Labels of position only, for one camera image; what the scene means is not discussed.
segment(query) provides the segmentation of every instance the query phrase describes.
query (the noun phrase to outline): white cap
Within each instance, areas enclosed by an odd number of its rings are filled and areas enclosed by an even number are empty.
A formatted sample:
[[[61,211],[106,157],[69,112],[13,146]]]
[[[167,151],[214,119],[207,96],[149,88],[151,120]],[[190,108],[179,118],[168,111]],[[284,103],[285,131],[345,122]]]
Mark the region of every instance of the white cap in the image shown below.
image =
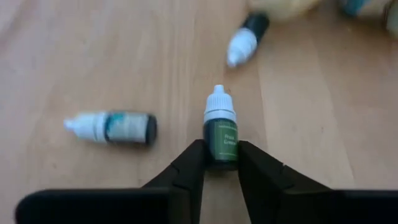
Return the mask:
[[[105,121],[107,113],[81,113],[76,118],[65,119],[63,126],[66,130],[73,131],[82,139],[96,142],[106,142]]]
[[[225,118],[236,123],[232,97],[224,92],[223,85],[215,85],[214,92],[207,98],[204,123],[216,118]]]
[[[234,68],[253,55],[257,48],[257,39],[253,31],[240,28],[229,43],[226,62],[229,67]]]

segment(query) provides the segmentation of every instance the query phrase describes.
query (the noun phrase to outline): small plastic bottle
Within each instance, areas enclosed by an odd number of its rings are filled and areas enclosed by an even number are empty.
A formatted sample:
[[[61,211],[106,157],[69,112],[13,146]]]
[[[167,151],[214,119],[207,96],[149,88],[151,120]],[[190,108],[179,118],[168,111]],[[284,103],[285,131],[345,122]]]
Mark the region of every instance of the small plastic bottle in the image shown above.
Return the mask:
[[[398,1],[394,0],[386,7],[386,29],[391,36],[398,38]]]
[[[157,137],[156,117],[125,111],[80,113],[64,127],[79,138],[95,142],[138,143],[151,146]]]
[[[232,37],[227,52],[227,64],[237,67],[248,61],[269,27],[269,19],[263,13],[252,13]]]
[[[211,154],[209,169],[236,170],[238,168],[238,127],[232,97],[216,85],[207,98],[203,137]]]

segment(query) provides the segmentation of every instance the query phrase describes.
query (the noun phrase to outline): black plastic part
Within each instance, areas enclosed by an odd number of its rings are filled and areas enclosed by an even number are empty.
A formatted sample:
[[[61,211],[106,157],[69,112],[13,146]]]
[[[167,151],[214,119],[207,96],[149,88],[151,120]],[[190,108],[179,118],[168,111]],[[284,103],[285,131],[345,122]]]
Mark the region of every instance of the black plastic part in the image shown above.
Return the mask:
[[[17,224],[188,223],[200,220],[202,140],[140,189],[46,190],[16,208]],[[251,223],[397,223],[398,191],[332,190],[239,142],[239,181]]]
[[[202,140],[140,189],[45,190],[16,208],[18,224],[189,223],[200,219],[205,170]]]
[[[256,36],[257,43],[259,43],[269,27],[269,19],[264,13],[250,13],[243,22],[242,27],[253,31],[254,35]]]
[[[145,133],[145,144],[151,146],[157,137],[157,120],[154,115],[148,115],[147,131]]]
[[[239,181],[251,223],[396,223],[398,191],[332,190],[241,141]]]

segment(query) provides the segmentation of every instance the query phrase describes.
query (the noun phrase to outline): wood grain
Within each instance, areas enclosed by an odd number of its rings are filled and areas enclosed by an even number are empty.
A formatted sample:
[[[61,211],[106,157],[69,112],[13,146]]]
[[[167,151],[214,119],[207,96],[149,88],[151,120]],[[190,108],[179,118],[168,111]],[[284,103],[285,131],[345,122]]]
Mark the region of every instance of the wood grain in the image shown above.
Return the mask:
[[[239,137],[331,187],[397,189],[397,44],[332,1],[273,24],[230,70],[245,0],[0,4],[0,223],[48,188],[140,187],[201,138],[206,97],[224,84]],[[151,150],[80,141],[80,111],[154,113]],[[249,223],[236,173],[206,175],[202,223]]]

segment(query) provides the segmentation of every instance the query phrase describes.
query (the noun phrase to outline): upright bottle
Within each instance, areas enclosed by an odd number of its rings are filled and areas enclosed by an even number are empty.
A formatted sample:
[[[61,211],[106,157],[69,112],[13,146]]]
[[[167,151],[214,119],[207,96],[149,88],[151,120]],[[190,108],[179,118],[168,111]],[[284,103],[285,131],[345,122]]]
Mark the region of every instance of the upright bottle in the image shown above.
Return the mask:
[[[211,154],[209,169],[236,170],[238,168],[238,127],[232,97],[216,85],[207,98],[203,137]]]

